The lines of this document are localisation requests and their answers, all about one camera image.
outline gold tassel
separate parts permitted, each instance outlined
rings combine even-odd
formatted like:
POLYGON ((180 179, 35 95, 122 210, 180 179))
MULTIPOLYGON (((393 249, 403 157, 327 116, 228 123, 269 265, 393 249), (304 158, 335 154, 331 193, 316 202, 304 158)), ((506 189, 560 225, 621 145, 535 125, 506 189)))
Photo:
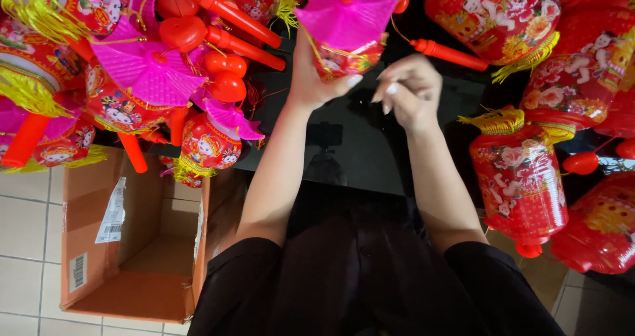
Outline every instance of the gold tassel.
POLYGON ((108 158, 107 153, 104 152, 104 147, 102 145, 91 145, 88 150, 88 155, 85 158, 79 161, 69 162, 68 164, 64 164, 66 168, 78 168, 90 164, 95 164, 97 162, 106 160, 108 158))
POLYGON ((10 168, 10 169, 4 170, 3 172, 4 173, 27 173, 27 172, 43 172, 43 171, 48 171, 48 168, 38 164, 37 161, 33 159, 29 159, 27 161, 27 164, 24 165, 24 167, 10 168))
POLYGON ((458 121, 478 127, 483 135, 509 135, 525 125, 525 112, 520 109, 488 109, 488 113, 475 118, 459 116, 458 121))
POLYGON ((185 181, 188 178, 187 173, 193 174, 194 177, 211 177, 215 176, 218 171, 214 168, 202 168, 196 165, 189 157, 184 156, 183 153, 181 153, 181 156, 178 159, 174 159, 174 179, 178 182, 185 181))
POLYGON ((47 39, 68 44, 65 36, 78 40, 90 31, 57 0, 0 0, 5 13, 20 19, 47 39))
POLYGON ((298 28, 298 19, 295 17, 293 10, 298 6, 298 2, 296 0, 274 0, 277 8, 275 10, 275 16, 277 21, 281 19, 286 24, 286 30, 289 33, 289 38, 291 37, 291 27, 298 28))
POLYGON ((553 144, 573 139, 575 126, 557 122, 532 121, 528 124, 540 126, 549 135, 553 144))
POLYGON ((516 62, 510 63, 499 69, 498 71, 491 74, 493 83, 499 82, 503 83, 505 78, 509 77, 510 74, 515 72, 520 72, 522 70, 526 70, 531 68, 533 69, 540 64, 542 61, 546 60, 551 55, 551 50, 558 43, 560 39, 560 32, 554 31, 549 35, 549 37, 540 45, 540 47, 534 52, 530 53, 526 57, 519 59, 516 62))
POLYGON ((15 72, 0 63, 0 95, 31 113, 71 117, 62 105, 53 100, 53 93, 41 80, 15 72))

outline person's right hand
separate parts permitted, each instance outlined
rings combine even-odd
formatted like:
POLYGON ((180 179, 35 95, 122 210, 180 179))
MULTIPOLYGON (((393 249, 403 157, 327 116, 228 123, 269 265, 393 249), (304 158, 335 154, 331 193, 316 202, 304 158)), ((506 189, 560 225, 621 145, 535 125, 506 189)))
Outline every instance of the person's right hand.
POLYGON ((382 102, 385 114, 394 109, 407 133, 438 126, 436 113, 443 79, 424 55, 410 55, 391 64, 378 79, 372 102, 382 102))

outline person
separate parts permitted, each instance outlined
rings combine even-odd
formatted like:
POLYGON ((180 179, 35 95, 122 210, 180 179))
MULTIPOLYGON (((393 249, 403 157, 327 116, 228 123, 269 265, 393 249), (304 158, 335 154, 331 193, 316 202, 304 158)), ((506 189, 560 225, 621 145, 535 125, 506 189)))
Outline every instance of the person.
POLYGON ((297 37, 289 96, 234 243, 209 261, 188 335, 564 335, 513 259, 488 244, 436 119, 441 76, 423 55, 386 68, 372 101, 405 130, 429 243, 391 206, 323 213, 287 238, 309 116, 362 79, 322 82, 302 26, 297 37))

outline forearm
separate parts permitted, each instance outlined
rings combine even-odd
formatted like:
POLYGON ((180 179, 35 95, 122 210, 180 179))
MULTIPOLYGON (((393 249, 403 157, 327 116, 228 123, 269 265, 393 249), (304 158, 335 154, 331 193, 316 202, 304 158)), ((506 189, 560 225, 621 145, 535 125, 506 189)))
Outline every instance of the forearm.
POLYGON ((433 245, 445 251, 463 240, 487 242, 438 126, 408 135, 415 197, 433 245))
POLYGON ((289 214, 302 181, 310 116, 311 111, 293 104, 282 108, 247 192, 238 239, 257 234, 284 244, 289 214))

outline barcode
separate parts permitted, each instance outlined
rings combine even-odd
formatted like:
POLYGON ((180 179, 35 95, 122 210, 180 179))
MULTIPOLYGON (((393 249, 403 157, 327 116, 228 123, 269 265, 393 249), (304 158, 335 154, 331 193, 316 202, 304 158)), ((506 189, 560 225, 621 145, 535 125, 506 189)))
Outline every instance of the barcode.
POLYGON ((106 229, 104 230, 104 233, 114 233, 114 232, 121 232, 121 224, 118 224, 116 226, 106 226, 106 229))
POLYGON ((86 283, 86 253, 71 261, 70 272, 73 275, 70 282, 70 292, 73 292, 86 283))

